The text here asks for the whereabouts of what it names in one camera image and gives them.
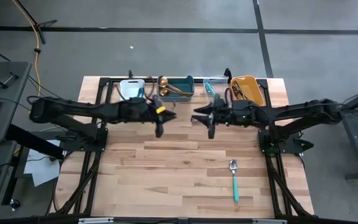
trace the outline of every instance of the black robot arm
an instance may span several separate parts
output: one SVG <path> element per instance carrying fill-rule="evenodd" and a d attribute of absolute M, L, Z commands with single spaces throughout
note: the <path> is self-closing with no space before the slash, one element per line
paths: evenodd
<path fill-rule="evenodd" d="M 32 103 L 30 119 L 35 123 L 53 123 L 90 139 L 96 139 L 98 127 L 95 124 L 83 124 L 67 115 L 99 118 L 111 124 L 127 122 L 151 122 L 156 124 L 155 134 L 163 134 L 162 124 L 176 118 L 158 99 L 150 103 L 144 98 L 131 98 L 117 103 L 92 105 L 61 98 L 43 97 Z"/>
<path fill-rule="evenodd" d="M 219 95 L 208 106 L 197 108 L 192 118 L 200 121 L 208 128 L 208 136 L 214 138 L 216 124 L 255 126 L 264 128 L 270 126 L 272 142 L 285 139 L 289 135 L 310 128 L 317 124 L 336 124 L 342 120 L 340 104 L 332 100 L 313 100 L 297 105 L 288 105 L 279 108 L 258 106 L 249 100 L 236 100 L 228 107 Z M 284 126 L 272 125 L 275 121 L 299 118 Z"/>

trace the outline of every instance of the tripod leg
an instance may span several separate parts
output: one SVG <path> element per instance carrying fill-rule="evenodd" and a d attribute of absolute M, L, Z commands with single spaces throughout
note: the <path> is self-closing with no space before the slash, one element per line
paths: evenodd
<path fill-rule="evenodd" d="M 36 24 L 36 25 L 35 25 L 35 28 L 37 29 L 37 32 L 38 32 L 38 34 L 39 34 L 39 36 L 40 36 L 40 38 L 41 38 L 42 44 L 46 44 L 47 41 L 45 40 L 44 34 L 43 34 L 42 31 L 41 31 L 40 24 Z"/>
<path fill-rule="evenodd" d="M 46 44 L 47 41 L 45 40 L 44 34 L 42 33 L 42 30 L 41 30 L 41 27 L 50 26 L 50 25 L 52 25 L 52 24 L 54 24 L 56 22 L 57 22 L 57 19 L 54 19 L 54 20 L 51 20 L 51 21 L 41 22 L 40 24 L 36 24 L 37 32 L 40 35 L 42 44 Z"/>

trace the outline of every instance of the gray floor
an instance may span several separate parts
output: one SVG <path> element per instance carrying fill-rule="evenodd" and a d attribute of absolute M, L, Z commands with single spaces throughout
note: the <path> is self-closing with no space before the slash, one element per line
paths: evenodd
<path fill-rule="evenodd" d="M 59 26 L 256 28 L 251 0 L 23 0 L 39 20 Z M 259 0 L 266 29 L 358 29 L 358 0 Z M 8 0 L 0 0 L 0 26 L 26 26 Z M 45 33 L 39 70 L 42 85 L 75 100 L 85 75 L 220 75 L 266 77 L 257 34 Z M 284 78 L 290 103 L 330 98 L 342 102 L 358 92 L 358 35 L 267 35 L 275 78 Z M 34 61 L 34 34 L 0 31 L 0 52 L 15 61 Z M 28 85 L 24 96 L 34 95 Z M 14 122 L 36 125 L 17 110 Z M 306 176 L 315 213 L 324 218 L 358 221 L 355 155 L 341 124 L 305 131 L 315 147 L 305 153 Z M 0 217 L 43 215 L 52 184 L 24 197 L 20 212 Z M 42 202 L 43 207 L 32 208 Z"/>

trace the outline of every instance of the wooden tabletop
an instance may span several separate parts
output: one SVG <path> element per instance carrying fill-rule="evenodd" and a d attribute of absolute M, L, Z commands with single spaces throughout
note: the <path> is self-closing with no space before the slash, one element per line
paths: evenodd
<path fill-rule="evenodd" d="M 95 102 L 99 78 L 84 77 L 78 101 Z M 273 107 L 287 105 L 283 79 L 267 80 Z M 114 91 L 111 102 L 117 101 L 117 96 Z M 189 103 L 177 103 L 175 108 L 172 103 L 164 103 L 168 110 L 176 112 L 177 119 L 164 124 L 164 134 L 159 139 L 154 136 L 154 124 L 109 124 L 92 216 L 273 218 L 257 129 L 220 125 L 216 127 L 215 138 L 208 139 L 206 127 L 190 121 L 193 109 L 207 104 L 202 84 L 196 84 Z M 83 156 L 83 152 L 74 152 L 62 166 L 56 189 L 58 208 L 78 185 Z M 236 173 L 239 203 L 233 201 L 232 174 L 228 168 L 231 159 L 237 160 L 239 167 Z M 301 161 L 285 154 L 283 164 L 289 189 L 313 213 Z M 281 190 L 278 194 L 284 211 Z"/>

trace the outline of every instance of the yellow bowl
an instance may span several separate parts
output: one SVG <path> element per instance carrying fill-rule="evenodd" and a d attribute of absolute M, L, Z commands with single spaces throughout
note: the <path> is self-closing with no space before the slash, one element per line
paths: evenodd
<path fill-rule="evenodd" d="M 264 98 L 259 90 L 258 83 L 256 82 L 255 77 L 251 75 L 246 75 L 243 77 L 236 77 L 230 81 L 230 87 L 234 87 L 234 81 L 236 81 L 242 92 L 246 95 L 246 97 L 259 106 L 263 106 L 265 104 Z"/>

